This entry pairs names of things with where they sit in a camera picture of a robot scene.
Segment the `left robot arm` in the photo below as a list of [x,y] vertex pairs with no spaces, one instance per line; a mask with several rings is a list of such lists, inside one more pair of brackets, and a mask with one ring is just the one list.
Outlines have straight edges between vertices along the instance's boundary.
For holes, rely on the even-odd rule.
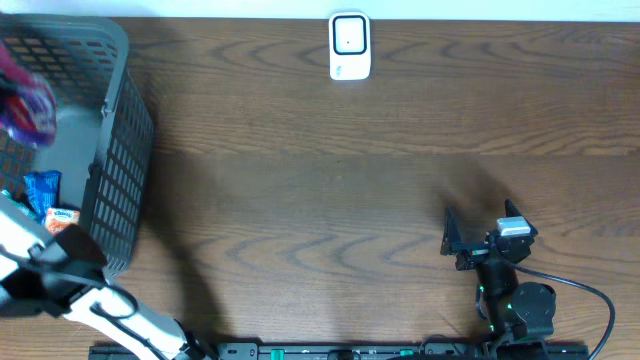
[[159,314],[104,272],[101,248],[78,225],[51,235],[1,198],[1,316],[87,325],[140,359],[217,359],[175,319]]

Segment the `orange Kleenex tissue pack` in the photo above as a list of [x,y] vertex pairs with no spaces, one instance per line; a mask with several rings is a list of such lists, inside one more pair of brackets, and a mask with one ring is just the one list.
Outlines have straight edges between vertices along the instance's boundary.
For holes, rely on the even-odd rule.
[[45,216],[45,228],[56,235],[70,225],[79,222],[80,212],[77,210],[49,208]]

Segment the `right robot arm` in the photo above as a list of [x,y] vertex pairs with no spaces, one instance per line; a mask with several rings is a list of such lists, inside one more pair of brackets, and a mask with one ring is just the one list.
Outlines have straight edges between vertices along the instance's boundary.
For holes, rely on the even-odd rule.
[[478,242],[463,240],[454,211],[447,209],[440,249],[442,255],[456,257],[458,271],[473,270],[478,276],[480,308],[492,331],[492,338],[481,345],[486,359],[505,355],[509,346],[539,356],[543,340],[554,332],[554,289],[538,282],[521,283],[516,275],[516,265],[531,254],[538,231],[511,200],[504,206],[505,216]]

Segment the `blue snack wrapper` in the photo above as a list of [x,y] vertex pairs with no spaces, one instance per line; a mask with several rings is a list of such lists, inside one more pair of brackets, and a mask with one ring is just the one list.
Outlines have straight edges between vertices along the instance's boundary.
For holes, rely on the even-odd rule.
[[30,172],[23,176],[27,198],[37,222],[45,221],[50,208],[58,205],[61,173],[56,170]]

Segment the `teal wet wipes pack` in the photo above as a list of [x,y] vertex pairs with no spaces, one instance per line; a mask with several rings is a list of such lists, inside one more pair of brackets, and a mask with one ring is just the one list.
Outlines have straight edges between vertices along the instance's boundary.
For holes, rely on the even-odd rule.
[[22,214],[24,214],[25,216],[29,217],[31,220],[34,221],[38,221],[38,216],[25,204],[23,204],[22,202],[18,202],[16,200],[13,199],[11,193],[6,190],[3,189],[1,191],[1,194],[7,198],[9,200],[9,202],[16,208],[18,209]]

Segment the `purple Carefree pad pack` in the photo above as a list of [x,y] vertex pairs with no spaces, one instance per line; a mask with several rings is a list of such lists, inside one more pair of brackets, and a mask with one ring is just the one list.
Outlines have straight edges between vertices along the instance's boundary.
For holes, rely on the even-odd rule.
[[20,66],[1,44],[1,129],[22,145],[49,147],[57,133],[56,108],[47,80]]

